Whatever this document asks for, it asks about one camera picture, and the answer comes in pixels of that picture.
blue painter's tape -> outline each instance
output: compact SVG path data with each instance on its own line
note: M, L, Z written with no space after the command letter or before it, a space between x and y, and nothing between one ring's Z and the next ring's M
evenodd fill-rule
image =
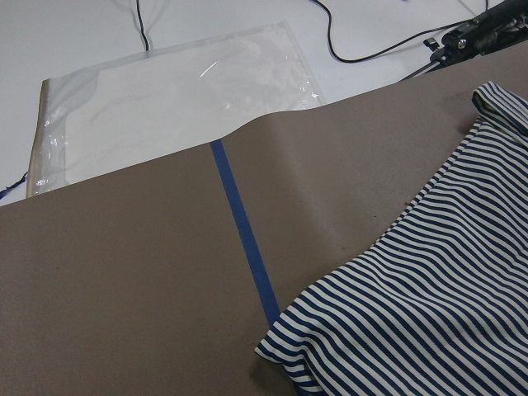
M225 195L228 198L229 206L231 206L231 212L237 225L240 240L246 252L247 263L251 269L267 322L271 326L279 318L280 310L273 289L271 288L270 279L266 273L264 261L258 249L257 240L253 234L242 198L238 192L237 183L234 180L233 172L229 166L224 145L221 140L215 140L210 146L213 150L214 160L216 161L220 178L224 184Z

